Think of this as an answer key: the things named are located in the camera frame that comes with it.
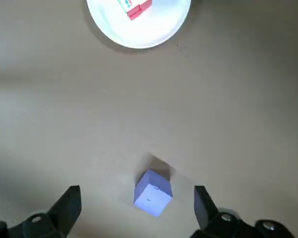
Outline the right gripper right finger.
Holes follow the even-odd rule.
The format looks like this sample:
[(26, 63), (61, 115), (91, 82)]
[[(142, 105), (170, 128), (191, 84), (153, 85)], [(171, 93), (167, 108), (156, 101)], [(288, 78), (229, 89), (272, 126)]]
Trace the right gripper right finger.
[(294, 235), (281, 223), (258, 220), (254, 226), (228, 210), (220, 211), (206, 188), (194, 187), (194, 212), (200, 228), (193, 238), (293, 238)]

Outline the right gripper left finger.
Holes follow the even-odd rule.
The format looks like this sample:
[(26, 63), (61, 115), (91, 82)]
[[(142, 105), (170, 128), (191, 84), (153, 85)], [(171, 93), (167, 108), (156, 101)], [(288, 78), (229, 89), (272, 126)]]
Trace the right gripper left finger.
[(33, 214), (10, 228), (0, 221), (0, 238), (65, 238), (80, 214), (80, 186), (72, 185), (46, 213)]

